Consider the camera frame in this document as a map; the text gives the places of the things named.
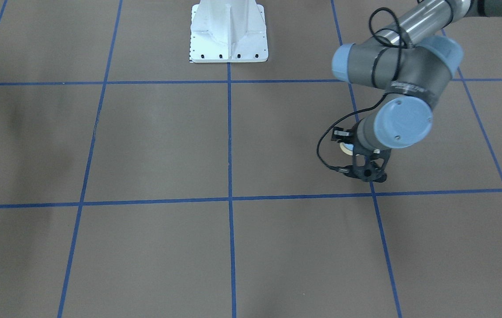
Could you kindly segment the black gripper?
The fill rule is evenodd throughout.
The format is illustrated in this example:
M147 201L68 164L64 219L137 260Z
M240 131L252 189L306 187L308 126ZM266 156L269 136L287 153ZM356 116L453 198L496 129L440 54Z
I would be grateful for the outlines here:
M354 148L359 144L358 126L354 125L350 129L342 129L341 127L333 127L331 141L337 143L347 143L354 145Z

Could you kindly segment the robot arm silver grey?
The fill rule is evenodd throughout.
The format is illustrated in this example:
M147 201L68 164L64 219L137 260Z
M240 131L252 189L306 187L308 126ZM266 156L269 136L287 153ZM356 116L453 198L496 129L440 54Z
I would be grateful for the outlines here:
M401 149L432 128L432 111L464 57L461 45L437 32L466 17L502 17L502 0L421 0L361 44L334 53L334 76L350 84L382 89L387 103L354 129L356 141L336 131L344 153Z

